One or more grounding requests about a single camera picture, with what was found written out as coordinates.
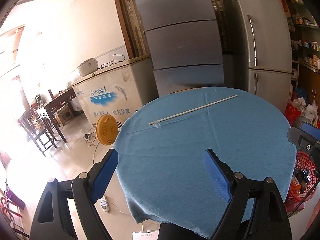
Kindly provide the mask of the orange plastic bag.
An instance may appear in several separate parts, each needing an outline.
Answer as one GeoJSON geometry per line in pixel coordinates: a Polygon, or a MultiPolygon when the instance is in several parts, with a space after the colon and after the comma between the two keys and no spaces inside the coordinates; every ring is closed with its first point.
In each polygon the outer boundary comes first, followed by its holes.
{"type": "Polygon", "coordinates": [[[300,183],[296,183],[294,181],[291,181],[290,184],[290,190],[293,192],[293,194],[295,195],[300,195],[300,189],[302,188],[302,186],[300,185],[300,183]]]}

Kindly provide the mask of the white plastic bags pile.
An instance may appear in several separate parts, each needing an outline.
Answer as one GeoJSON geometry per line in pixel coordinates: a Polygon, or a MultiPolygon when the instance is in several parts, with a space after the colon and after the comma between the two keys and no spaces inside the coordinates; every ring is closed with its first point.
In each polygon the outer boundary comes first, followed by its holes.
{"type": "Polygon", "coordinates": [[[297,98],[292,102],[293,106],[301,112],[301,116],[306,117],[311,124],[318,120],[318,106],[315,101],[312,104],[306,104],[304,98],[297,98]]]}

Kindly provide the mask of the red gift bag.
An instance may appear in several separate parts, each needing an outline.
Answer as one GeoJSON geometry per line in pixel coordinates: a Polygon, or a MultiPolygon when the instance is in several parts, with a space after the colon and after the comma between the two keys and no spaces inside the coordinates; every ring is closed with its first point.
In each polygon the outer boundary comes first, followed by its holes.
{"type": "Polygon", "coordinates": [[[297,119],[301,116],[301,111],[299,111],[295,106],[291,105],[288,102],[284,115],[287,118],[290,126],[293,126],[297,119]]]}

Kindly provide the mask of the white power strip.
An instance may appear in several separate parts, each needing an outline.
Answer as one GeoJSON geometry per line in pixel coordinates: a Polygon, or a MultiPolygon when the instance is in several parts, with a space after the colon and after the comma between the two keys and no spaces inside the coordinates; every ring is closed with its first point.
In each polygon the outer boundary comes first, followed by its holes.
{"type": "Polygon", "coordinates": [[[109,213],[110,207],[108,204],[107,197],[105,195],[100,199],[100,205],[103,211],[105,211],[106,213],[109,213]]]}

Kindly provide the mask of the red plastic mesh basket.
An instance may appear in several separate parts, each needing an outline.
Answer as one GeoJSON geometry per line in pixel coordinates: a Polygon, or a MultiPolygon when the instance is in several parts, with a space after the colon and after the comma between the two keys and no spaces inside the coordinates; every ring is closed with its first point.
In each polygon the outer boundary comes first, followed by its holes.
{"type": "Polygon", "coordinates": [[[293,194],[289,188],[285,200],[286,205],[292,205],[300,202],[316,184],[317,177],[314,174],[315,168],[315,164],[309,158],[307,153],[302,151],[297,152],[295,168],[291,181],[300,183],[302,188],[300,189],[300,195],[298,196],[293,194]]]}

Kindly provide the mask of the yellow round fan heater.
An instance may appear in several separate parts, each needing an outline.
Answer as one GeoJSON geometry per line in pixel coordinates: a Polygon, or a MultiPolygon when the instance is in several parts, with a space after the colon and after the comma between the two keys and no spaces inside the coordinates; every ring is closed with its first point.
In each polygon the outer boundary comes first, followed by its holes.
{"type": "Polygon", "coordinates": [[[95,127],[96,137],[105,146],[112,145],[118,135],[118,124],[111,115],[102,115],[95,127]]]}

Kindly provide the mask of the brown wooden sideboard cabinet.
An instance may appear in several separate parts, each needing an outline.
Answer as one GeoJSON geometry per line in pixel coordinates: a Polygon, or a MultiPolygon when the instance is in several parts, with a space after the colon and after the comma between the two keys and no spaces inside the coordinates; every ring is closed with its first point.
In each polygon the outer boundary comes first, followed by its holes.
{"type": "Polygon", "coordinates": [[[319,94],[320,94],[320,82],[319,73],[314,72],[310,68],[300,64],[298,87],[306,91],[307,100],[309,104],[315,101],[318,106],[319,112],[319,94]]]}

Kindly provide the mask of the blue table cloth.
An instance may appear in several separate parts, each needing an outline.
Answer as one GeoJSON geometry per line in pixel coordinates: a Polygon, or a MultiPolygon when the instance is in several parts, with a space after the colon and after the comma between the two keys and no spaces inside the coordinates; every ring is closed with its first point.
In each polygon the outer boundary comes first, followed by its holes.
{"type": "Polygon", "coordinates": [[[209,150],[246,178],[289,191],[296,147],[274,105],[238,89],[168,94],[128,118],[114,143],[117,176],[137,223],[175,224],[210,237],[227,205],[227,187],[209,150]]]}

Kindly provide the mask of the white thin rod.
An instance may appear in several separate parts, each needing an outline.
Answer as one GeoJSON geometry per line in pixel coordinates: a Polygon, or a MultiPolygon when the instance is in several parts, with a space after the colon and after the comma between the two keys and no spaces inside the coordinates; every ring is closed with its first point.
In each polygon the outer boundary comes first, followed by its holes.
{"type": "Polygon", "coordinates": [[[173,119],[173,118],[176,118],[176,117],[185,115],[185,114],[189,114],[189,113],[192,113],[192,112],[195,112],[195,111],[198,111],[198,110],[207,108],[207,107],[209,107],[209,106],[217,105],[217,104],[219,104],[219,103],[222,103],[222,102],[225,102],[225,101],[228,101],[228,100],[237,98],[237,97],[238,97],[238,95],[229,96],[229,97],[227,97],[227,98],[220,99],[220,100],[217,100],[217,101],[208,103],[208,104],[203,105],[203,106],[195,107],[195,108],[189,109],[189,110],[187,110],[187,111],[183,111],[183,112],[180,112],[180,113],[176,113],[176,114],[174,114],[174,115],[171,115],[171,116],[167,116],[167,117],[164,117],[164,118],[161,118],[161,119],[152,121],[152,122],[148,123],[148,125],[159,124],[160,122],[167,121],[167,120],[170,120],[170,119],[173,119]]]}

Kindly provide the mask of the dark wooden chair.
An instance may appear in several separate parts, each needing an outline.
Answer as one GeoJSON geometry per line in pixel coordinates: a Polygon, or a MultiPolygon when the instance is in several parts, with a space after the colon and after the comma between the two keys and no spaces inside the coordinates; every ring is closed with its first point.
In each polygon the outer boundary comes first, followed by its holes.
{"type": "Polygon", "coordinates": [[[45,152],[51,147],[57,148],[56,138],[51,127],[39,117],[34,108],[25,111],[18,119],[18,123],[27,133],[28,139],[36,145],[44,156],[46,156],[45,152]]]}

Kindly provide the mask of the dark wooden dining table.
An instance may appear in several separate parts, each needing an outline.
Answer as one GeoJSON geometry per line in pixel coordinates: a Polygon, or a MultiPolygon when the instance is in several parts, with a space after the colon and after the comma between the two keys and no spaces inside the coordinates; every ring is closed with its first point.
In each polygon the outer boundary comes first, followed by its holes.
{"type": "Polygon", "coordinates": [[[65,105],[70,106],[71,101],[76,98],[76,94],[74,89],[71,87],[70,89],[67,89],[65,92],[62,94],[58,95],[56,98],[52,99],[50,102],[47,102],[44,104],[43,108],[45,109],[49,120],[53,124],[55,130],[59,134],[60,138],[64,141],[67,142],[65,136],[63,133],[60,131],[58,123],[56,121],[56,118],[54,114],[58,112],[59,109],[64,107],[65,105]]]}

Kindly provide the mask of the white chest freezer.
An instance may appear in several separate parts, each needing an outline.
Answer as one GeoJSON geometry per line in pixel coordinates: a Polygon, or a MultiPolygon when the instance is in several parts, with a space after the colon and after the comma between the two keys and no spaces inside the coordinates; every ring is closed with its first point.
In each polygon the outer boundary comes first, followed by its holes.
{"type": "Polygon", "coordinates": [[[109,114],[119,127],[136,111],[158,98],[153,64],[148,55],[97,70],[73,83],[89,123],[109,114]]]}

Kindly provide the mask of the silver two-door refrigerator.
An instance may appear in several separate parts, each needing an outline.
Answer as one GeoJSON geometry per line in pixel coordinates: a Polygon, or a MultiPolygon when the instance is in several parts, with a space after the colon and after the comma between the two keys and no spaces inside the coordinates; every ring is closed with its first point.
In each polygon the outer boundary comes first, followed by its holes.
{"type": "Polygon", "coordinates": [[[225,0],[233,86],[281,112],[291,85],[291,43],[280,0],[225,0]]]}

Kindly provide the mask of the white rice cooker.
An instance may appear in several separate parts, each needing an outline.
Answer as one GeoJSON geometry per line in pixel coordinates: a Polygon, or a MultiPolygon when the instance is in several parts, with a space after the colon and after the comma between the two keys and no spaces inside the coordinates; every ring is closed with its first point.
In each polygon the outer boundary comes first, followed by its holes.
{"type": "Polygon", "coordinates": [[[98,61],[95,58],[87,59],[78,66],[78,72],[81,77],[89,75],[99,68],[98,61]]]}

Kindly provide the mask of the grey panel cabinet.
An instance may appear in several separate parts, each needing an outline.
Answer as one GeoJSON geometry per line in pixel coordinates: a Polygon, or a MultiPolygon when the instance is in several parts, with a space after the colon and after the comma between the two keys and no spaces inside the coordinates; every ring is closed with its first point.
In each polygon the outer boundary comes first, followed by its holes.
{"type": "Polygon", "coordinates": [[[211,0],[135,0],[160,96],[223,86],[219,28],[211,0]]]}

